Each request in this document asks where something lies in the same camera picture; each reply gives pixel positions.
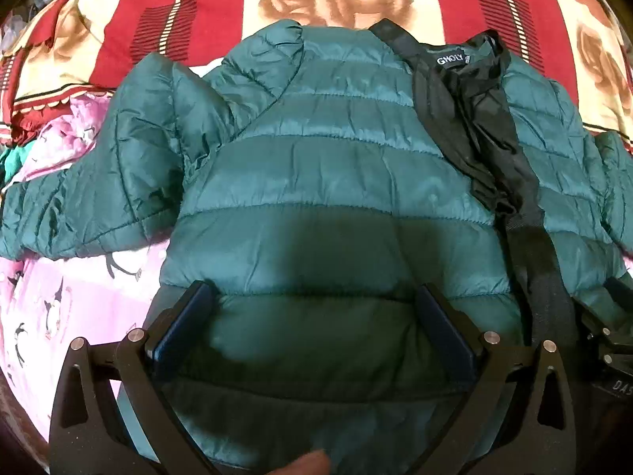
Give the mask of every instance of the clothing tag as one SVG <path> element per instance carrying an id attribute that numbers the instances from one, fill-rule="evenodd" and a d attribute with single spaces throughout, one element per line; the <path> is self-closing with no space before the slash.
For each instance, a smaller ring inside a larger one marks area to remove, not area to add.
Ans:
<path id="1" fill-rule="evenodd" d="M 436 62 L 443 68 L 454 68 L 455 66 L 467 65 L 470 62 L 470 55 L 466 55 L 461 48 L 449 52 L 436 53 L 436 55 L 439 55 L 436 58 Z"/>

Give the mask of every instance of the green puffer jacket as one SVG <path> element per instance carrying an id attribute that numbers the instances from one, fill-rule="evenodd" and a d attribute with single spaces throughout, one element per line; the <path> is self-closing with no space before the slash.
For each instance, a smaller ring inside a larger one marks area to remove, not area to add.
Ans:
<path id="1" fill-rule="evenodd" d="M 618 329 L 627 316 L 602 285 L 633 285 L 618 249 L 633 252 L 633 162 L 521 59 L 502 85 L 567 290 Z M 93 152 L 7 191 L 0 255 L 99 255 L 170 227 L 152 315 L 194 280 L 222 296 L 164 391 L 227 464 L 325 448 L 339 474 L 406 471 L 459 396 L 416 323 L 423 282 L 521 340 L 493 216 L 420 124 L 410 69 L 369 31 L 281 21 L 202 79 L 147 56 Z"/>

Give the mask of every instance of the metal screw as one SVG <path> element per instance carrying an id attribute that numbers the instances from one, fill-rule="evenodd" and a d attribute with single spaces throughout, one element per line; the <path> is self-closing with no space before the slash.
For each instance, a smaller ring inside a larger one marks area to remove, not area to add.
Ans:
<path id="1" fill-rule="evenodd" d="M 483 339 L 485 342 L 488 342 L 490 344 L 499 344 L 499 342 L 501 341 L 499 334 L 493 331 L 484 332 Z"/>
<path id="2" fill-rule="evenodd" d="M 543 348 L 545 348 L 550 353 L 554 353 L 556 351 L 556 343 L 554 341 L 546 339 L 545 341 L 543 341 Z"/>
<path id="3" fill-rule="evenodd" d="M 132 342 L 137 342 L 143 339 L 143 336 L 145 336 L 145 331 L 143 329 L 133 329 L 130 330 L 127 338 Z"/>
<path id="4" fill-rule="evenodd" d="M 75 338 L 70 342 L 70 347 L 72 350 L 81 350 L 85 345 L 85 341 L 83 338 Z"/>

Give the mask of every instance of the teal jacket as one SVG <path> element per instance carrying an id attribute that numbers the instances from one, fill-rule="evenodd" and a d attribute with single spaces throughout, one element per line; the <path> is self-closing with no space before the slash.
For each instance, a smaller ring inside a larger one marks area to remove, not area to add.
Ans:
<path id="1" fill-rule="evenodd" d="M 621 328 L 603 283 L 633 285 L 620 251 L 633 253 L 633 161 L 521 59 L 502 86 L 565 286 Z M 159 293 L 208 280 L 222 296 L 164 392 L 227 464 L 324 448 L 340 474 L 406 471 L 460 396 L 416 322 L 421 283 L 521 340 L 493 216 L 420 124 L 410 69 L 369 31 L 281 21 L 203 78 L 148 55 L 94 151 L 7 191 L 0 255 L 100 255 L 172 227 Z"/>

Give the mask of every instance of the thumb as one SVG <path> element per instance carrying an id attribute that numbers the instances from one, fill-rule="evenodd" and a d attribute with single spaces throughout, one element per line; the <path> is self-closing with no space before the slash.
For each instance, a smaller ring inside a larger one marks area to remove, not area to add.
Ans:
<path id="1" fill-rule="evenodd" d="M 268 475 L 329 475 L 330 458 L 324 451 L 318 450 L 303 455 L 284 468 L 275 470 Z"/>

